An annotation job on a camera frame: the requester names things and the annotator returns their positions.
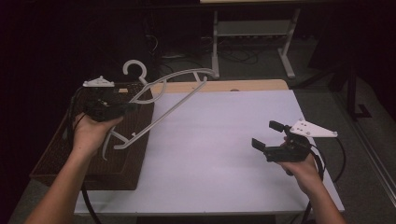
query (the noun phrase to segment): dark background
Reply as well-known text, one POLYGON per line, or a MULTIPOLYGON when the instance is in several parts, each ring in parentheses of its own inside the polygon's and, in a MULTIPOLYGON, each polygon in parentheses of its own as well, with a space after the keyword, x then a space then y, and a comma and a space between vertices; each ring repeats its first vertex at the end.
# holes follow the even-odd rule
MULTIPOLYGON (((163 40, 160 55, 168 48, 198 52, 195 46, 200 36, 211 35, 210 10, 114 12, 102 10, 104 3, 88 1, 82 5, 63 0, 0 3, 0 66, 4 86, 0 223, 8 221, 29 182, 30 172, 62 120, 70 97, 83 81, 99 76, 114 81, 136 80, 136 76, 121 72, 122 65, 131 59, 143 62, 154 79, 158 76, 159 55, 150 52, 146 35, 163 40)), ((125 1, 112 1, 107 6, 118 4, 124 6, 125 1)), ((303 7, 294 37, 319 39, 312 67, 325 69, 347 58, 396 119, 392 91, 396 85, 392 72, 396 64, 394 8, 392 1, 303 7)), ((237 12, 229 11, 229 16, 246 17, 246 13, 237 12)), ((260 13, 250 16, 260 17, 260 13)), ((130 74, 139 74, 139 70, 132 68, 130 74)))

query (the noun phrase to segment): white tabletop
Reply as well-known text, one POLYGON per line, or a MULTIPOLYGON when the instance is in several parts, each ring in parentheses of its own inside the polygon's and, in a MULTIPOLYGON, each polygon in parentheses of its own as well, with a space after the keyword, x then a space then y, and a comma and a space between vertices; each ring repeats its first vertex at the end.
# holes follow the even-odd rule
MULTIPOLYGON (((185 94, 166 93, 153 120, 185 94)), ((90 191, 93 209, 137 216, 304 211, 308 200, 295 178, 251 146, 252 137, 279 146, 284 134, 269 121, 292 125, 303 117, 293 91, 198 92, 150 131, 137 190, 90 191)), ((344 210, 327 172, 324 184, 344 210)), ((75 212, 88 212, 81 195, 75 212)))

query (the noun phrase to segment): floor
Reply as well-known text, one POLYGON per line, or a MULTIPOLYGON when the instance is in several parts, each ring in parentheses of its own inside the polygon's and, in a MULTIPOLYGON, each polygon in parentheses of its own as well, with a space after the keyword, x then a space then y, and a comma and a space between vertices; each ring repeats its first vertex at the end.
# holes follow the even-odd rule
MULTIPOLYGON (((220 46, 219 54, 220 80, 281 78, 286 80, 289 86, 293 86, 319 72, 307 68, 317 41, 297 39, 293 40, 288 54, 296 78, 288 79, 276 51, 281 43, 282 39, 222 40, 223 46, 220 46), (228 42, 235 43, 235 41, 243 44, 228 47, 228 42)), ((201 51, 202 54, 199 56, 167 52, 161 59, 162 75, 190 68, 210 68, 210 39, 203 38, 201 51)), ((396 145, 395 121, 375 99, 370 86, 360 79, 358 79, 357 103, 364 104, 372 117, 359 119, 358 122, 352 121, 345 110, 346 88, 339 92, 329 91, 327 84, 331 77, 327 76, 308 88, 295 90, 294 93, 305 119, 330 130, 336 130, 346 150, 346 169, 335 183, 346 209, 343 215, 348 223, 394 223, 395 204, 378 177, 375 165, 370 159, 373 154, 370 154, 367 145, 374 148, 376 156, 388 170, 389 176, 396 179, 396 151, 393 150, 396 145), (358 133, 365 133, 366 137, 361 137, 358 133)), ((173 81, 188 81, 188 79, 175 78, 173 81)), ((333 139, 316 138, 315 141, 326 157, 331 177, 335 178, 340 172, 343 161, 340 146, 333 139)), ((22 223, 44 193, 39 183, 31 181, 10 223, 22 223)), ((276 216, 276 223, 290 223, 294 217, 295 215, 276 216)), ((100 216, 100 218, 103 223, 135 223, 136 220, 135 217, 100 216)), ((297 217, 293 223, 299 223, 300 218, 301 216, 297 217)), ((75 223, 93 222, 89 216, 85 216, 76 217, 75 223)))

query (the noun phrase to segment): forearm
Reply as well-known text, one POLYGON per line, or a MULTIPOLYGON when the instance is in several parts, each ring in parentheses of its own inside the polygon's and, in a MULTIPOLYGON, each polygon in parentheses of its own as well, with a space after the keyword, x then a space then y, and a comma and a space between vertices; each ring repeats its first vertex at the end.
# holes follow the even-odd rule
POLYGON ((26 222, 72 223, 78 193, 90 160, 72 152, 49 191, 26 222))
POLYGON ((318 185, 315 189, 308 192, 307 195, 318 224, 346 223, 323 185, 318 185))

